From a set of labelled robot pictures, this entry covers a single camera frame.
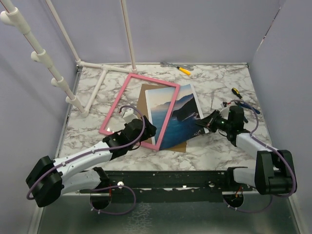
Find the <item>clear tester screwdriver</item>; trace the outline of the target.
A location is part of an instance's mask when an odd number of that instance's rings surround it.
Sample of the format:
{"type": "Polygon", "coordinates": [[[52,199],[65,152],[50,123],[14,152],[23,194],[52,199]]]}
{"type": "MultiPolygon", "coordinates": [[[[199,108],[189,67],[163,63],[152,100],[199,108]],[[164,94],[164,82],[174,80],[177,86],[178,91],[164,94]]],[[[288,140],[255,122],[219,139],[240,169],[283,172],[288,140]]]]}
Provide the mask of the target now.
{"type": "Polygon", "coordinates": [[[215,92],[213,91],[213,92],[211,93],[211,108],[210,108],[211,111],[212,111],[212,109],[213,109],[214,98],[215,98],[215,92]]]}

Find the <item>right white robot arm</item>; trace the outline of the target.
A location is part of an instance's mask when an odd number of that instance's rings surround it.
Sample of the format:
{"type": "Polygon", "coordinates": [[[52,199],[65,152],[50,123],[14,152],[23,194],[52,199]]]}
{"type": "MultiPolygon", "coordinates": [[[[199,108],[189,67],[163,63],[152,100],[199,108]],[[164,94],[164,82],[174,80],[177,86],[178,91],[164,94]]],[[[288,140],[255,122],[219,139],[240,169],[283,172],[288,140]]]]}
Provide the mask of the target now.
{"type": "Polygon", "coordinates": [[[234,191],[241,184],[255,188],[261,195],[288,197],[296,192],[297,182],[292,154],[288,150],[278,150],[256,138],[244,128],[244,110],[240,106],[230,106],[224,118],[215,110],[209,116],[195,123],[215,133],[221,130],[235,147],[255,158],[255,168],[230,168],[231,175],[224,178],[225,187],[234,191]]]}

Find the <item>pink picture frame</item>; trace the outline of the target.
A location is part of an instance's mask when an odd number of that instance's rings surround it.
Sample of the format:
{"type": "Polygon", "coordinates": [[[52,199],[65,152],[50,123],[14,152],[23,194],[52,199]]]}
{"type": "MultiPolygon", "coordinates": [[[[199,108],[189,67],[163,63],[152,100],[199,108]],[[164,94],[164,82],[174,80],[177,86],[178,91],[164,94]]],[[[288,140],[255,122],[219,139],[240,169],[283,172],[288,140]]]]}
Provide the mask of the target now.
{"type": "Polygon", "coordinates": [[[106,128],[106,126],[107,126],[107,124],[108,124],[108,122],[109,122],[109,120],[110,120],[110,118],[111,118],[111,116],[112,116],[112,114],[114,112],[114,109],[117,107],[117,104],[120,101],[123,92],[125,91],[128,83],[130,82],[130,80],[132,78],[143,80],[143,81],[149,81],[149,82],[152,82],[152,83],[157,83],[157,84],[161,84],[161,85],[165,85],[165,86],[169,86],[169,87],[174,87],[175,88],[175,92],[172,95],[172,99],[171,99],[171,102],[170,102],[170,105],[169,105],[169,108],[168,108],[168,112],[166,114],[165,120],[164,120],[162,128],[160,130],[158,141],[157,141],[156,145],[152,145],[152,144],[146,143],[146,142],[142,142],[141,143],[141,146],[143,148],[147,148],[147,149],[151,149],[151,150],[154,150],[154,151],[158,151],[160,149],[160,146],[161,146],[164,134],[165,134],[166,129],[167,129],[167,125],[168,125],[170,117],[172,115],[172,110],[173,110],[173,107],[174,107],[174,104],[175,104],[178,92],[180,90],[180,85],[176,84],[176,83],[172,83],[172,82],[169,82],[169,81],[159,80],[159,79],[156,79],[156,78],[150,78],[150,77],[146,77],[146,76],[130,73],[127,76],[124,84],[122,85],[121,90],[119,91],[115,101],[113,102],[113,104],[112,104],[112,106],[111,106],[107,116],[105,117],[105,119],[104,119],[104,121],[103,121],[103,123],[102,123],[102,125],[101,125],[101,127],[99,129],[99,133],[103,134],[103,135],[111,135],[112,134],[111,132],[107,131],[105,128],[106,128]]]}

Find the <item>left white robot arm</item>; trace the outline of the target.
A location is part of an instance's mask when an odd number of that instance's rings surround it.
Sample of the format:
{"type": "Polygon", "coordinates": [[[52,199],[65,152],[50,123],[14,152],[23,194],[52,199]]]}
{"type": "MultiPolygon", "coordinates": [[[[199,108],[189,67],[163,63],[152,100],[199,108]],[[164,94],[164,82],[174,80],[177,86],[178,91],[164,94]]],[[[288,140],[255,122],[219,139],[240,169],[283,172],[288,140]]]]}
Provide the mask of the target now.
{"type": "Polygon", "coordinates": [[[38,207],[45,207],[66,193],[85,189],[103,192],[108,181],[103,177],[103,170],[92,169],[92,166],[125,155],[155,134],[156,127],[146,117],[133,119],[124,129],[107,135],[80,153],[59,159],[44,156],[25,180],[29,187],[26,198],[34,200],[38,207]]]}

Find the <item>seascape photo print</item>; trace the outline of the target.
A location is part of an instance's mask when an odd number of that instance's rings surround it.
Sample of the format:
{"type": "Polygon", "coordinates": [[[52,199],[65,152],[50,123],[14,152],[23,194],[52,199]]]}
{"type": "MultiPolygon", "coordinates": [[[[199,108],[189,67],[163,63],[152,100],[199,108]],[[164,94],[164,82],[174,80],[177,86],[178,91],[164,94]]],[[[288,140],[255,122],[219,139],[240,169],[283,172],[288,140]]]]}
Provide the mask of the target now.
{"type": "MultiPolygon", "coordinates": [[[[145,91],[148,120],[156,127],[156,134],[152,137],[153,144],[158,142],[174,92],[174,87],[145,91]]],[[[172,148],[191,138],[208,133],[209,131],[206,128],[195,123],[202,118],[203,113],[193,85],[181,86],[160,145],[160,150],[172,148]]]]}

